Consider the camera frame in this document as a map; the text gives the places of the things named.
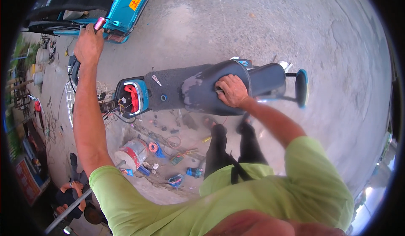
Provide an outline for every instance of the metal pole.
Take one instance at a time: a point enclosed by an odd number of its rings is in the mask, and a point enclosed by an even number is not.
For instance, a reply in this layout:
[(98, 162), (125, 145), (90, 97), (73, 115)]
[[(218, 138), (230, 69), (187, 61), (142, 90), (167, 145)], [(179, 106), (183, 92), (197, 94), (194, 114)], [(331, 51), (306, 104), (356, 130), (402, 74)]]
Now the metal pole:
[[(125, 160), (122, 160), (118, 165), (116, 165), (116, 168), (121, 167), (122, 165), (126, 164)], [(62, 221), (64, 217), (66, 217), (71, 211), (73, 211), (74, 208), (76, 208), (81, 201), (83, 201), (88, 195), (92, 193), (92, 189), (88, 189), (86, 192), (83, 193), (83, 195), (79, 198), (76, 199), (64, 212), (62, 212), (46, 229), (45, 229), (45, 234), (50, 233), (56, 225)]]

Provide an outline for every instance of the man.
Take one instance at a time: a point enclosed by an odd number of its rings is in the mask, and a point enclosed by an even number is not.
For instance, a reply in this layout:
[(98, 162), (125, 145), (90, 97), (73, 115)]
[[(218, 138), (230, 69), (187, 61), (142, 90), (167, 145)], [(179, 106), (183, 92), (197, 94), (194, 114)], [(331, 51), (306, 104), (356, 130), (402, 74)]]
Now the man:
[[(83, 195), (83, 190), (89, 189), (88, 178), (83, 171), (77, 173), (77, 156), (74, 153), (70, 153), (70, 182), (63, 184), (63, 186), (56, 193), (56, 200), (60, 205), (55, 209), (56, 213), (60, 215), (65, 211), (74, 201)], [(73, 218), (79, 219), (84, 209), (86, 208), (86, 200), (80, 202), (67, 216), (68, 220)]]
[[(240, 163), (225, 155), (225, 130), (215, 125), (202, 197), (171, 205), (145, 199), (114, 167), (107, 152), (96, 94), (102, 33), (101, 29), (95, 35), (89, 24), (74, 49), (81, 76), (73, 124), (78, 155), (114, 235), (344, 235), (353, 214), (353, 198), (320, 143), (281, 112), (249, 97), (233, 75), (215, 84), (224, 91), (219, 98), (250, 113), (281, 143), (287, 176), (272, 175), (267, 163), (256, 161), (258, 156), (249, 161), (245, 142), (257, 141), (248, 123), (240, 126), (245, 135)], [(226, 166), (220, 168), (223, 165), (215, 164), (216, 159)], [(232, 168), (236, 174), (231, 180)]]

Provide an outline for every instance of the white bucket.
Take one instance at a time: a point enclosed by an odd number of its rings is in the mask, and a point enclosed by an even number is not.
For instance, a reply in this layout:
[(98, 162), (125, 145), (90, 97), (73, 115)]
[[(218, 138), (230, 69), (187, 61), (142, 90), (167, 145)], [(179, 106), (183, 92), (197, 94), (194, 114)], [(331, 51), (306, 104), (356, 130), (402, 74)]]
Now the white bucket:
[(44, 80), (44, 72), (43, 71), (39, 71), (36, 72), (32, 75), (32, 79), (34, 80), (34, 85), (39, 85), (43, 82)]
[(49, 59), (49, 50), (48, 49), (38, 49), (36, 52), (35, 63), (40, 64)]

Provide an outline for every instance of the red sign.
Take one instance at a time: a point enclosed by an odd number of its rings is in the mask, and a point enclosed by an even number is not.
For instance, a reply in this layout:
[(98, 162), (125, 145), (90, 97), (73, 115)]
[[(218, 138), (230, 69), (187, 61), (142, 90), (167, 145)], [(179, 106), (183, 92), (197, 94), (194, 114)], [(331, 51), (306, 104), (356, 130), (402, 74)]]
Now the red sign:
[(23, 159), (15, 167), (15, 172), (17, 176), (18, 183), (27, 199), (27, 202), (32, 206), (41, 193), (41, 189), (34, 180), (26, 161)]

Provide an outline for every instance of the concrete ground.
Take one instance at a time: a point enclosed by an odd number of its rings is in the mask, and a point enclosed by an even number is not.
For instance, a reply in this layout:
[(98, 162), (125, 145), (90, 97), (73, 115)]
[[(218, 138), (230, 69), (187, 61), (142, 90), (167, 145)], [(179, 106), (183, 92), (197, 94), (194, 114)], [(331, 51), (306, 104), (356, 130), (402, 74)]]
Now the concrete ground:
[[(57, 126), (64, 130), (62, 137), (48, 146), (50, 173), (58, 186), (68, 180), (68, 153), (77, 152), (63, 93), (68, 81), (68, 57), (64, 52), (71, 41), (70, 37), (57, 39), (59, 58), (46, 67), (40, 96), (43, 104), (51, 97), (49, 110), (58, 118)], [(217, 63), (233, 56), (251, 59), (260, 66), (271, 63), (275, 55), (276, 61), (293, 63), (290, 72), (308, 72), (310, 96), (304, 110), (286, 101), (269, 105), (294, 119), (309, 136), (322, 143), (356, 196), (381, 155), (390, 98), (386, 38), (367, 0), (149, 0), (129, 40), (121, 45), (104, 45), (97, 80), (115, 87), (121, 79), (145, 75), (152, 67), (164, 70)], [(294, 96), (292, 78), (287, 80), (286, 95)], [(168, 131), (162, 132), (149, 122), (154, 115)], [(193, 113), (192, 117), (200, 124), (200, 115)], [(232, 151), (236, 158), (240, 136), (235, 127), (240, 118), (216, 117), (220, 123), (225, 122), (227, 152)], [(178, 128), (169, 111), (146, 112), (135, 122), (135, 127), (139, 126), (165, 138), (179, 136), (182, 147), (197, 147), (201, 156), (205, 156), (209, 146), (209, 142), (201, 142), (209, 136), (203, 127), (194, 131), (182, 124), (179, 134), (170, 134), (172, 128)], [(282, 147), (258, 121), (254, 127), (275, 173), (285, 174)], [(128, 141), (125, 139), (130, 133), (135, 132), (128, 124), (110, 124), (110, 155)], [(184, 164), (173, 173), (184, 174), (187, 166)], [(186, 178), (187, 186), (194, 187), (191, 192), (198, 193), (201, 180)], [(178, 195), (146, 178), (130, 180), (156, 203), (182, 202), (194, 197)]]

